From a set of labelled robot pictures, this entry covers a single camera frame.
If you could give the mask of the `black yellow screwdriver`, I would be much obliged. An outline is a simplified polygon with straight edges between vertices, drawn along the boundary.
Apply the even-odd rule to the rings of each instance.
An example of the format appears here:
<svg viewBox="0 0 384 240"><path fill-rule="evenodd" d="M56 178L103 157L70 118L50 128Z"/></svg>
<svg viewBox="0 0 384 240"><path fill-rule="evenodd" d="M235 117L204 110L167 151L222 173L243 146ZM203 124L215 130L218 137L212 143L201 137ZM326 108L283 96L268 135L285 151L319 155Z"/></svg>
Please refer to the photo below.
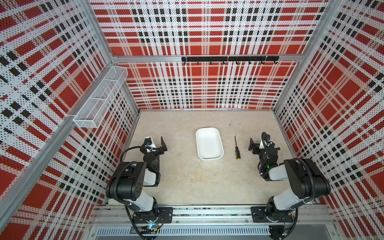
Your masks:
<svg viewBox="0 0 384 240"><path fill-rule="evenodd" d="M238 145L237 145L237 139L236 139L236 136L234 136L234 139L235 139L235 154L236 154L236 159L237 159L237 160L240 160L240 159L241 159L241 154L240 154L240 150L239 150Z"/></svg>

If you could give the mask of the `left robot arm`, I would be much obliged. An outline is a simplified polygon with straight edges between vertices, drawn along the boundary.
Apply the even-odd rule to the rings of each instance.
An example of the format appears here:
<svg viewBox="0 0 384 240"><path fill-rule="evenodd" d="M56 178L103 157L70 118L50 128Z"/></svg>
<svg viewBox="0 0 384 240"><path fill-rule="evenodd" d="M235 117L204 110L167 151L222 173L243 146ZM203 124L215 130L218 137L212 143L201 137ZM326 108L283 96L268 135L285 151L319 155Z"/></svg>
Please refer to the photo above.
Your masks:
<svg viewBox="0 0 384 240"><path fill-rule="evenodd" d="M131 150L140 150L143 160L125 162L124 156ZM168 150L163 138L157 147L151 137L140 146L129 147L122 152L120 163L106 187L106 196L128 209L134 224L169 224L173 218L172 207L159 207L156 198L144 188L158 187L161 180L160 156Z"/></svg>

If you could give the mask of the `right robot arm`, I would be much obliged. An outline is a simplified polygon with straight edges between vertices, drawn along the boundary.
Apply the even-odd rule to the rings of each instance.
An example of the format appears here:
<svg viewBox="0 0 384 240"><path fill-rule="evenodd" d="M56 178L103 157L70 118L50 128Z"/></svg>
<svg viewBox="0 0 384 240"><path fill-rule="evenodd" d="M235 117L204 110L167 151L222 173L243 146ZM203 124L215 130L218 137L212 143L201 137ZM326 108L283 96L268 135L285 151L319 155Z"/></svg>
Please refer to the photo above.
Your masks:
<svg viewBox="0 0 384 240"><path fill-rule="evenodd" d="M255 223L293 222L291 213L331 193L329 181L311 159L293 158L278 164L279 150L266 132L262 133L259 143L250 139L249 151L259 157L260 176L267 182L287 180L290 184L281 194L270 197L265 206L251 208Z"/></svg>

